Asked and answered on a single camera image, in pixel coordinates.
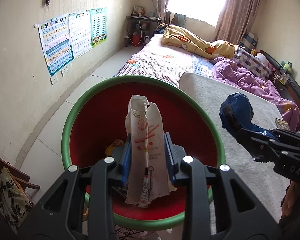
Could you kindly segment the yellow Sable snack bag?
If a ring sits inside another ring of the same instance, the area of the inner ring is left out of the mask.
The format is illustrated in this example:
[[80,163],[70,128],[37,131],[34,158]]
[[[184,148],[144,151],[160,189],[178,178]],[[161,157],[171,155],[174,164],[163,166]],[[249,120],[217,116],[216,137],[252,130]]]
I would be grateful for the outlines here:
[[120,140],[120,139],[116,139],[110,146],[107,147],[107,149],[105,150],[105,154],[106,156],[111,156],[113,151],[115,150],[115,148],[123,146],[125,144],[124,141]]

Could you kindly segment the blue foil bag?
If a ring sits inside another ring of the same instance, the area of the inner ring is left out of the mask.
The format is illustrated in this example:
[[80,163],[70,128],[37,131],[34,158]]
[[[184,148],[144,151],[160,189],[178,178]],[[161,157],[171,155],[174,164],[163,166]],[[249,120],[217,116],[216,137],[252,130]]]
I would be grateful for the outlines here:
[[267,130],[251,122],[254,117],[253,108],[248,97],[239,92],[229,95],[221,103],[219,116],[222,127],[235,139],[237,132],[242,128],[258,133],[265,133]]

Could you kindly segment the smartphone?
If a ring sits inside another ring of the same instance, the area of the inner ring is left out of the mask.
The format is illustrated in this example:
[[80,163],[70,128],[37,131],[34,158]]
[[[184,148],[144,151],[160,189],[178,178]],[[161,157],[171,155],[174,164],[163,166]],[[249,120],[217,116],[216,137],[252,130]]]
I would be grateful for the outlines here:
[[289,127],[288,122],[286,122],[284,120],[276,118],[275,119],[275,124],[276,124],[278,129],[282,129],[282,130],[285,130],[285,131],[290,131],[290,127]]

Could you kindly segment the red bin with green rim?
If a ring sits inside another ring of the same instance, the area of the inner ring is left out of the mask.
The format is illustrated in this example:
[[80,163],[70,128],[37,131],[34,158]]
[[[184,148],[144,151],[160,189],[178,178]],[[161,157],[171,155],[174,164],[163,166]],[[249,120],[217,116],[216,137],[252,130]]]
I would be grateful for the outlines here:
[[[128,105],[134,95],[156,103],[162,120],[148,124],[144,118],[135,118],[136,108]],[[63,165],[95,165],[114,140],[126,137],[131,138],[138,157],[148,151],[151,160],[164,159],[165,132],[202,163],[216,167],[225,162],[223,143],[213,122],[183,91],[144,76],[107,79],[85,92],[68,115],[62,135]]]

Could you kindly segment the green plush toy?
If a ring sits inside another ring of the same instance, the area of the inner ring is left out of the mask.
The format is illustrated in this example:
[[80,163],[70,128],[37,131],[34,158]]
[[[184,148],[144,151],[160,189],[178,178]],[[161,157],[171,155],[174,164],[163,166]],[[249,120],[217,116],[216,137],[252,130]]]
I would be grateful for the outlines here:
[[281,62],[281,66],[283,67],[283,69],[285,70],[286,73],[292,74],[292,67],[293,67],[293,65],[292,65],[292,63],[290,61],[287,61],[287,62],[282,61]]

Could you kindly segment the plaid pillow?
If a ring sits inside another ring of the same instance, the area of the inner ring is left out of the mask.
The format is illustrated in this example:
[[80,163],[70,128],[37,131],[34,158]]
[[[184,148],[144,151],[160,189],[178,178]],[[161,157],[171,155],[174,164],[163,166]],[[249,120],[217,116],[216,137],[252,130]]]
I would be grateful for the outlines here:
[[235,48],[234,61],[239,67],[246,68],[256,77],[268,80],[271,75],[271,70],[264,63],[240,46],[235,46]]

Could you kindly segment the purple quilt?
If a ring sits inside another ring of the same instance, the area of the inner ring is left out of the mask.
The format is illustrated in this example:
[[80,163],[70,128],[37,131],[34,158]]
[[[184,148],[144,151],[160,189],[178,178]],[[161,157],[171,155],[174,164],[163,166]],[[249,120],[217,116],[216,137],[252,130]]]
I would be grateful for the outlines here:
[[279,109],[282,119],[288,123],[290,130],[297,130],[300,117],[298,106],[294,102],[282,98],[271,81],[264,81],[262,78],[254,76],[247,68],[239,67],[231,59],[218,57],[211,60],[211,63],[215,80],[240,88],[273,103]]

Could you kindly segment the pink patterned bed sheet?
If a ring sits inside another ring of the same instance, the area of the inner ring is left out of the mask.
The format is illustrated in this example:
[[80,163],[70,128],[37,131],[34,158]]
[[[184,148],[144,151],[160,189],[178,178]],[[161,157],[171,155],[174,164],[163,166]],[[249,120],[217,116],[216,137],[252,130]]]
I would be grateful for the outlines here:
[[138,53],[134,54],[116,76],[141,75],[179,86],[183,73],[192,72],[213,78],[213,64],[206,58],[189,53],[183,48],[162,44],[156,34]]

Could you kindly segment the yellow quilt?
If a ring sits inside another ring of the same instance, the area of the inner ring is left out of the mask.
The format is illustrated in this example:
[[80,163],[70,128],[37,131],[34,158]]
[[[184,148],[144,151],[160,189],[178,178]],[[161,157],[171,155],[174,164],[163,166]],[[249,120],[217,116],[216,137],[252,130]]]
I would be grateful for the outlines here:
[[238,48],[238,45],[228,41],[205,41],[187,29],[176,25],[169,25],[165,28],[161,42],[167,46],[183,48],[185,51],[210,60],[217,57],[231,59]]

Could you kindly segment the floral cushion chair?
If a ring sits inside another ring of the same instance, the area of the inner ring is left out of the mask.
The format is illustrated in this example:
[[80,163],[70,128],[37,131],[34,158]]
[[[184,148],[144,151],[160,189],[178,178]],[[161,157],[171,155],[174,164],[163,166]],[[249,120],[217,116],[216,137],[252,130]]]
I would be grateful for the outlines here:
[[0,158],[0,238],[12,239],[34,204],[25,189],[39,190],[30,176]]

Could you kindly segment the dark side table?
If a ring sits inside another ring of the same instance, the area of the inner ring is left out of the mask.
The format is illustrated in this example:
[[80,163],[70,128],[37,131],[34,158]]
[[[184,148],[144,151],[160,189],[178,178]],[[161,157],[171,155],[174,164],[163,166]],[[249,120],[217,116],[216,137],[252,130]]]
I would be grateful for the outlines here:
[[142,33],[142,43],[139,45],[143,46],[150,41],[150,35],[155,28],[155,25],[158,26],[162,19],[158,17],[148,17],[148,16],[126,16],[127,28],[125,33],[125,46],[133,46],[132,39],[133,33],[139,32]]

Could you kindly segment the right pink curtain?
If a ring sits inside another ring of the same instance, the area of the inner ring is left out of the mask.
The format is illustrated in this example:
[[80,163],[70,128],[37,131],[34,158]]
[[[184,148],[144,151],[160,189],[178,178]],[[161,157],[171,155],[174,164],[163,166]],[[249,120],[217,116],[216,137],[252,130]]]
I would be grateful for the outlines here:
[[226,0],[213,34],[213,41],[239,44],[253,26],[261,0]]

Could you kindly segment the left wall chart poster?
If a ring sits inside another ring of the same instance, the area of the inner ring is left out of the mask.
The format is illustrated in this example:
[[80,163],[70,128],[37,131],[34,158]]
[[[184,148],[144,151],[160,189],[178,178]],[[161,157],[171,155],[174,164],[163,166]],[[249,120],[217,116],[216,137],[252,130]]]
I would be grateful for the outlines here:
[[40,43],[50,76],[74,59],[68,14],[38,24]]

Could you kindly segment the wall chart poster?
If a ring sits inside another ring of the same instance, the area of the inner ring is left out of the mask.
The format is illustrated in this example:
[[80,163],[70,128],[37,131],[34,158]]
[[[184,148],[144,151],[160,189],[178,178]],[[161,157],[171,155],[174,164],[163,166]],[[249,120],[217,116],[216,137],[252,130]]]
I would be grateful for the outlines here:
[[68,14],[38,24],[40,43],[50,76],[74,59]]
[[74,58],[91,49],[91,27],[89,10],[69,14],[70,43]]

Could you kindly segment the middle wall chart poster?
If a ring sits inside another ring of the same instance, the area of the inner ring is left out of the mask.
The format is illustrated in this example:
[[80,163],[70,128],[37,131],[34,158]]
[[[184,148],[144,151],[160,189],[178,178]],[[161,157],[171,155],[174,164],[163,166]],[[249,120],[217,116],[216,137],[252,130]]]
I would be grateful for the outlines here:
[[89,10],[69,14],[70,43],[74,58],[91,49],[91,27]]

